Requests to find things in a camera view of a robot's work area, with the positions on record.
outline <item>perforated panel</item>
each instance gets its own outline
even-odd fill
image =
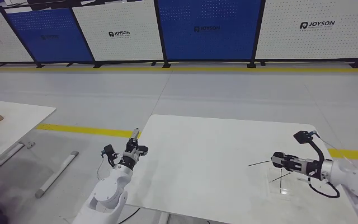
[[[153,0],[73,11],[95,60],[163,60]]]
[[[0,14],[0,62],[33,62],[2,14]]]
[[[266,0],[256,58],[358,58],[358,1]]]
[[[68,8],[10,13],[8,17],[37,61],[92,61]]]
[[[250,59],[260,3],[158,0],[168,59]]]

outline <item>clear plastic stand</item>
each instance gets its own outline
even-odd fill
[[[291,190],[292,176],[285,169],[269,168],[267,172],[267,182],[270,194],[282,200],[291,200],[293,191]]]

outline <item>white pegboard panel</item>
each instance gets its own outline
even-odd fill
[[[256,58],[358,58],[358,1],[266,0]]]
[[[0,62],[33,62],[2,14],[0,14]]]
[[[153,0],[73,11],[95,60],[163,60]]]

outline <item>blue panel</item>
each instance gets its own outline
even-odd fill
[[[38,62],[91,61],[68,8],[8,14]]]
[[[261,0],[158,0],[167,58],[250,59]]]

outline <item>yellow floor line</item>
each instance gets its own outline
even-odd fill
[[[40,124],[36,129],[39,130],[54,130],[57,132],[72,132],[81,134],[98,134],[101,136],[115,136],[129,138],[133,130],[113,130],[105,128],[90,128],[90,127],[77,127],[56,124]]]
[[[69,71],[183,71],[183,72],[358,72],[354,68],[236,68],[236,67],[101,67],[101,68],[0,68],[0,71],[14,72],[69,72]]]
[[[78,127],[78,126],[67,126],[67,125],[56,125],[56,124],[40,124],[36,129],[39,130],[54,130],[57,132],[72,132],[81,134],[98,134],[101,136],[115,136],[129,138],[132,134],[132,130],[114,130],[105,128],[90,128],[90,127]],[[357,150],[340,150],[338,152],[334,148],[328,149],[329,154],[334,158],[343,158],[342,154],[350,160],[358,160]]]

